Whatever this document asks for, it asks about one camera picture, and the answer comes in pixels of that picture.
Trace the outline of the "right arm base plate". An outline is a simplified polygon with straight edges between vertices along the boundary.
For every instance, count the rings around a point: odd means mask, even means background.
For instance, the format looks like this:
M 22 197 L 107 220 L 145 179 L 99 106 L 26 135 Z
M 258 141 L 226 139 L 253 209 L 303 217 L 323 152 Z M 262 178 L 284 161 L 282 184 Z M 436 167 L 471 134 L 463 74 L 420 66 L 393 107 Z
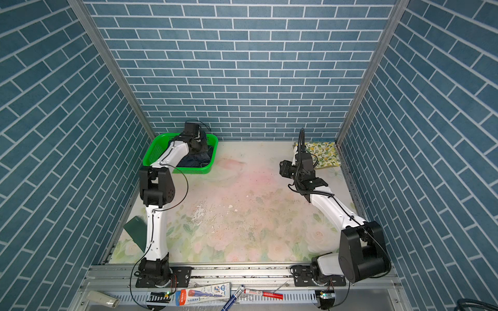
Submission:
M 296 287 L 346 286 L 346 279 L 343 275 L 322 275 L 318 268 L 312 266 L 296 264 L 292 265 L 289 271 Z

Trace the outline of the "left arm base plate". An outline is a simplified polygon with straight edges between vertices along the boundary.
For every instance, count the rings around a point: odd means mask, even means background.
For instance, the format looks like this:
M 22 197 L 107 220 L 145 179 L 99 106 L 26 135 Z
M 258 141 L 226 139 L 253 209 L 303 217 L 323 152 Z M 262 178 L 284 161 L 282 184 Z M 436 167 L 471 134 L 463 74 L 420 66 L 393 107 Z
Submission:
M 140 271 L 134 272 L 137 277 L 137 288 L 187 288 L 193 268 L 190 266 L 174 266 L 159 275 L 149 275 Z

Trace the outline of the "dark navy skirt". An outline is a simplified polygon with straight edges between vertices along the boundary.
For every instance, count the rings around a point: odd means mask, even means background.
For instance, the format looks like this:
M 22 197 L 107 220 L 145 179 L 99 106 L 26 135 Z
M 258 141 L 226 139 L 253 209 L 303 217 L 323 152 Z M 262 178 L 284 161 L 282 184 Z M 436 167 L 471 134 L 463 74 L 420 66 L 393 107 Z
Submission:
M 204 168 L 207 167 L 212 160 L 214 147 L 208 145 L 205 152 L 198 154 L 188 154 L 178 163 L 178 168 Z

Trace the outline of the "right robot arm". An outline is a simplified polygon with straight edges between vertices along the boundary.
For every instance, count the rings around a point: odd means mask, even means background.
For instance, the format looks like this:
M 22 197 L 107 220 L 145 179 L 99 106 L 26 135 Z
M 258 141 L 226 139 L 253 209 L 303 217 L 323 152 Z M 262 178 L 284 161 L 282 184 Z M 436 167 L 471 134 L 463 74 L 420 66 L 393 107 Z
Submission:
M 316 175 L 313 156 L 297 152 L 292 161 L 283 160 L 279 173 L 292 180 L 289 188 L 302 195 L 340 231 L 339 248 L 311 259 L 312 278 L 325 284 L 335 275 L 356 283 L 380 278 L 390 273 L 392 263 L 386 251 L 383 228 L 369 222 L 346 207 L 328 184 Z

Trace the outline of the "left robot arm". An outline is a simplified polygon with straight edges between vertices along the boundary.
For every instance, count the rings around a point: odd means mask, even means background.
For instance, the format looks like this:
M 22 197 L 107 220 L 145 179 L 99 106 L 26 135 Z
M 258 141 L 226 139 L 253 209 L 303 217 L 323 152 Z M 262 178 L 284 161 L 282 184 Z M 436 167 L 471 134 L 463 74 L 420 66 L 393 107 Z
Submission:
M 176 195 L 172 174 L 185 157 L 208 150 L 204 131 L 184 130 L 178 135 L 170 133 L 156 137 L 143 158 L 139 180 L 140 198 L 146 209 L 147 235 L 137 276 L 150 287 L 165 287 L 172 279 L 166 242 L 166 212 L 176 207 L 172 203 Z

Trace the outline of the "yellow floral skirt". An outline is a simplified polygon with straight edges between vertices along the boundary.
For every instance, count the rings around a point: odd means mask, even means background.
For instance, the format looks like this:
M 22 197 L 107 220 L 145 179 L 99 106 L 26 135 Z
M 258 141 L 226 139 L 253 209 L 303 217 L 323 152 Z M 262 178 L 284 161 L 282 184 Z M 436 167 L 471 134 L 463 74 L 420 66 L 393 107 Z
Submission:
M 305 148 L 313 158 L 315 169 L 340 167 L 341 161 L 334 142 L 308 142 Z

